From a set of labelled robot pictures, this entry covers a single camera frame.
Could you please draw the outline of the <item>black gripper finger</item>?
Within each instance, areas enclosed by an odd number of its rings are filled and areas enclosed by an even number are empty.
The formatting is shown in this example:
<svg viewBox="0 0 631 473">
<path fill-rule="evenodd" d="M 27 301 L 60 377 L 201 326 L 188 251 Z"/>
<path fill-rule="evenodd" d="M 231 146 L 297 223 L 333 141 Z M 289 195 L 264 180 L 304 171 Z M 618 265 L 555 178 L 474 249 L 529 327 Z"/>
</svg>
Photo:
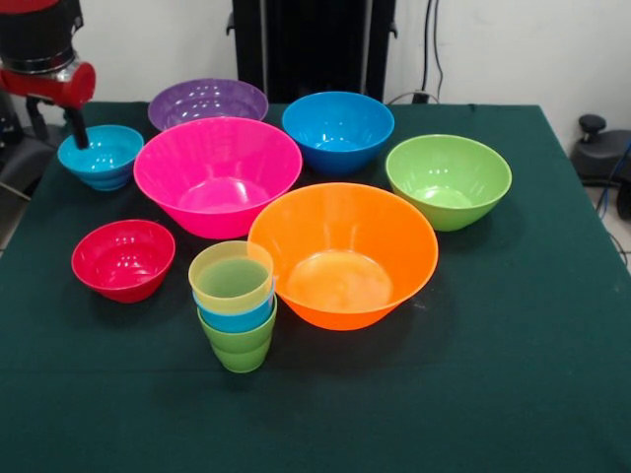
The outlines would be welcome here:
<svg viewBox="0 0 631 473">
<path fill-rule="evenodd" d="M 65 107 L 64 118 L 72 131 L 76 147 L 79 150 L 87 149 L 89 138 L 82 110 L 75 107 Z"/>
<path fill-rule="evenodd" d="M 38 105 L 40 103 L 49 104 L 49 100 L 33 96 L 26 97 L 26 109 L 32 124 L 34 135 L 38 141 L 47 144 L 49 135 L 45 119 L 38 109 Z"/>
</svg>

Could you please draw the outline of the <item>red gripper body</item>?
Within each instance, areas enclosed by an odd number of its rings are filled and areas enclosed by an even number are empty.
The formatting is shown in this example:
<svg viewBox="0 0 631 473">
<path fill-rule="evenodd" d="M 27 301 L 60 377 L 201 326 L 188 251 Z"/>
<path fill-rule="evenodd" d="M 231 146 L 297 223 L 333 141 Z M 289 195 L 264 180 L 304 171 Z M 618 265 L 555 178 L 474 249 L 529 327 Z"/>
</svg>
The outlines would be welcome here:
<svg viewBox="0 0 631 473">
<path fill-rule="evenodd" d="M 6 92 L 75 109 L 82 108 L 93 98 L 96 79 L 94 66 L 79 60 L 46 74 L 21 74 L 1 68 L 1 88 Z"/>
</svg>

